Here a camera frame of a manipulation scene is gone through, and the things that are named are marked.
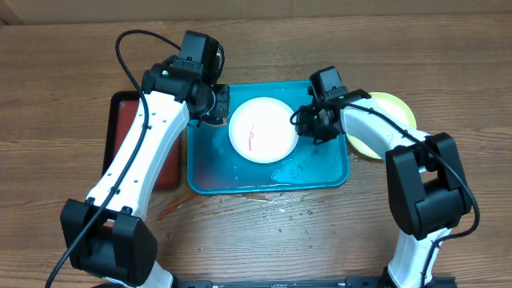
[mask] wood grain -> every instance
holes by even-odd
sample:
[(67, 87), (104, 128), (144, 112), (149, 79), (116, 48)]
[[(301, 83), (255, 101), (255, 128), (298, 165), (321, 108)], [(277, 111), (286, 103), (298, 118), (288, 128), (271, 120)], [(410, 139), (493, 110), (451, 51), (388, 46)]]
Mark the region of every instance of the wood grain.
[[(43, 286), (64, 251), (60, 210), (99, 179), (110, 97), (133, 89), (114, 53), (116, 37), (133, 28), (176, 42), (187, 29), (214, 36), (227, 56), (221, 82), (307, 79), (336, 65), (349, 88), (402, 98), (419, 127), (456, 139), (482, 211), (479, 230), (447, 242), (434, 272), (461, 287), (512, 282), (512, 14), (459, 14), (3, 26), (0, 286)], [(173, 53), (145, 36), (122, 44), (137, 79)], [(191, 195), (181, 161), (180, 187), (155, 192), (147, 219), (158, 260), (181, 279), (376, 275), (393, 255), (398, 228), (381, 162), (351, 150), (350, 178), (337, 189), (232, 198)], [(459, 229), (471, 222), (465, 216)], [(56, 280), (101, 281), (68, 264)]]

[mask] blue tray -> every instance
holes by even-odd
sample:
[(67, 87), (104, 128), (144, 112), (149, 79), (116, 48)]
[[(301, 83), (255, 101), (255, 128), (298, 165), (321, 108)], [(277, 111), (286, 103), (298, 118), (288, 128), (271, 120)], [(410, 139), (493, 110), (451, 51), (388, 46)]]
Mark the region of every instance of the blue tray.
[[(272, 97), (296, 110), (311, 103), (309, 81), (230, 85), (230, 113), (245, 101)], [(239, 194), (340, 186), (350, 166), (344, 135), (320, 146), (300, 137), (295, 149), (271, 164), (251, 162), (233, 148), (228, 126), (187, 129), (187, 180), (200, 194)]]

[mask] yellow-green plate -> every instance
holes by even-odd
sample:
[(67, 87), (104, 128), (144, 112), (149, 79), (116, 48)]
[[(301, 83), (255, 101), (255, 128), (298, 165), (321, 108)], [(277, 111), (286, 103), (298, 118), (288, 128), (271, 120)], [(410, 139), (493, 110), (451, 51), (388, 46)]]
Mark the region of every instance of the yellow-green plate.
[[(414, 118), (413, 111), (410, 110), (404, 101), (384, 92), (370, 92), (370, 95), (385, 112), (393, 115), (393, 117), (400, 122), (416, 129), (416, 118)], [(361, 140), (350, 135), (347, 135), (346, 138), (359, 153), (373, 159), (380, 159), (380, 157)]]

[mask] pink mark on plate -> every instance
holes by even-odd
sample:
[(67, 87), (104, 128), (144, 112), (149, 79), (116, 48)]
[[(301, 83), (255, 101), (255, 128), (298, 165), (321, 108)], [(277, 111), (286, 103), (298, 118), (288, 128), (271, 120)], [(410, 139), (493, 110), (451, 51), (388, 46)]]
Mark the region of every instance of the pink mark on plate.
[(252, 139), (254, 138), (254, 124), (253, 124), (253, 127), (250, 128), (250, 131), (249, 131), (249, 151), (252, 151), (253, 150), (253, 145), (252, 145)]

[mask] wooden table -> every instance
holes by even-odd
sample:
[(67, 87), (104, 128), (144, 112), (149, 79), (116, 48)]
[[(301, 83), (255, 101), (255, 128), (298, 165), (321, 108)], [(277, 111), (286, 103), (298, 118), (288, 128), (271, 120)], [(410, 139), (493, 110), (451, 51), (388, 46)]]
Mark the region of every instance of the wooden table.
[[(422, 130), (456, 139), (482, 211), (475, 234), (443, 246), (435, 274), (462, 287), (512, 282), (512, 15), (460, 14), (2, 26), (0, 286), (43, 286), (65, 250), (60, 210), (99, 180), (110, 97), (133, 89), (114, 53), (133, 28), (178, 43), (187, 29), (215, 37), (226, 49), (221, 82), (307, 79), (336, 65), (349, 88), (402, 98)], [(137, 79), (175, 52), (143, 35), (122, 44)], [(158, 261), (180, 279), (379, 275), (393, 255), (382, 162), (351, 150), (350, 178), (337, 189), (240, 198), (195, 195), (185, 165), (179, 188), (152, 195), (146, 221)], [(56, 281), (101, 282), (69, 264)]]

